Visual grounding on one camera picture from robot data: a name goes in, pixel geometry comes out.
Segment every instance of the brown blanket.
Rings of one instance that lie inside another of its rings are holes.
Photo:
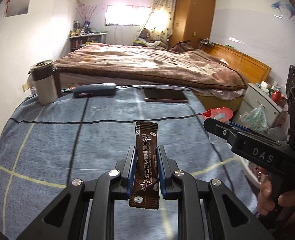
[[[191,44],[169,50],[89,44],[56,60],[62,72],[171,84],[193,88],[238,90],[247,80],[219,59]]]

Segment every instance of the plastic bag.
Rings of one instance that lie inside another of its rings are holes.
[[[229,123],[229,120],[232,118],[233,116],[233,111],[231,109],[228,109],[226,107],[221,107],[221,108],[214,108],[214,109],[210,109],[206,112],[204,112],[202,114],[203,119],[206,120],[209,117],[219,120],[220,122],[224,122],[224,123]],[[222,144],[222,143],[226,143],[226,140],[211,134],[209,134],[209,142],[212,144]]]
[[[260,105],[259,107],[253,109],[251,112],[245,112],[240,116],[241,121],[247,128],[250,128],[255,131],[265,132],[268,129],[264,106]]]

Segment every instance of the curtain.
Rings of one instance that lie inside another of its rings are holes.
[[[175,4],[176,0],[153,0],[152,11],[147,21],[140,27],[134,40],[146,28],[150,31],[153,40],[167,44],[173,33]]]

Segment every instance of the wall socket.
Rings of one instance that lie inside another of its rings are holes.
[[[29,83],[28,83],[28,82],[26,82],[26,83],[24,83],[24,84],[22,85],[23,92],[25,92],[25,91],[28,90],[29,88],[30,88],[30,86],[29,86]]]

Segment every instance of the dark blue case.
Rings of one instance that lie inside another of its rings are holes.
[[[92,84],[74,88],[73,94],[76,98],[112,96],[116,90],[117,85],[114,83]]]

